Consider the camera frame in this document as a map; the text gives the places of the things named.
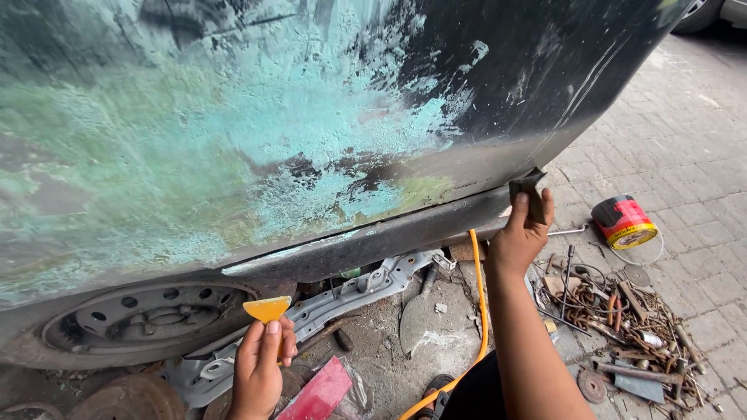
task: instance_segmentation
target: sandal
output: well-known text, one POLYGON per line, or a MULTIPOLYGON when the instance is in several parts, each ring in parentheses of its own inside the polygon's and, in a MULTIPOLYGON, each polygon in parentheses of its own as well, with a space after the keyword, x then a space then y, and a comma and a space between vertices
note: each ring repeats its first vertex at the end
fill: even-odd
MULTIPOLYGON (((438 392, 439 389, 443 388, 444 386, 448 385, 454 381, 454 377, 449 374, 440 374, 433 378, 433 380, 430 381, 428 384, 428 387, 426 388, 426 391, 431 388, 435 388, 436 392, 438 392)), ((436 412, 434 410, 431 410, 430 408, 423 407, 418 410, 418 412, 412 417, 414 420, 431 420, 436 415, 436 412)))

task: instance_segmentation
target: hole in rim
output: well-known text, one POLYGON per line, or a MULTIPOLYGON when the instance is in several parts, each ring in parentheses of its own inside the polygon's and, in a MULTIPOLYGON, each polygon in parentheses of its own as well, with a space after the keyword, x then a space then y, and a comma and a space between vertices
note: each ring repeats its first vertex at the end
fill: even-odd
POLYGON ((179 291, 175 288, 168 288, 164 290, 164 299, 174 300, 179 296, 179 291))
POLYGON ((137 299, 132 296, 123 297, 122 306, 125 308, 134 308, 137 306, 137 299))

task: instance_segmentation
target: paint can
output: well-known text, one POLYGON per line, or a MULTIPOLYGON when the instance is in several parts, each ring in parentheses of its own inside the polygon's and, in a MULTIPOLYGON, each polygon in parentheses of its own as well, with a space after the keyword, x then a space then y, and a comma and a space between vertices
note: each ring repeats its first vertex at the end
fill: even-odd
POLYGON ((635 247, 653 239, 659 230, 629 195, 609 198, 592 209, 592 218, 607 243, 616 250, 635 247))

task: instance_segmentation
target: brick paving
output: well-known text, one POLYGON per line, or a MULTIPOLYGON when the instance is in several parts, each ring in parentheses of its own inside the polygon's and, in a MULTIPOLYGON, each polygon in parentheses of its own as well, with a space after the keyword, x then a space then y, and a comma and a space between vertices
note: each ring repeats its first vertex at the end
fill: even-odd
MULTIPOLYGON (((708 360, 697 380, 725 410, 707 404, 690 417, 740 420, 747 390, 733 377, 747 379, 747 31, 724 33, 667 37, 546 178, 557 197, 554 229, 579 226, 619 194, 644 208, 665 240, 660 260, 646 266, 652 285, 685 319, 708 360)), ((582 262, 620 269, 624 262, 595 246, 602 240, 595 232, 553 237, 540 257, 575 244, 582 262)), ((655 239, 627 257, 650 260, 658 247, 655 239)), ((561 330, 571 371, 607 345, 561 330)), ((592 406, 605 420, 665 418, 626 394, 592 406)))

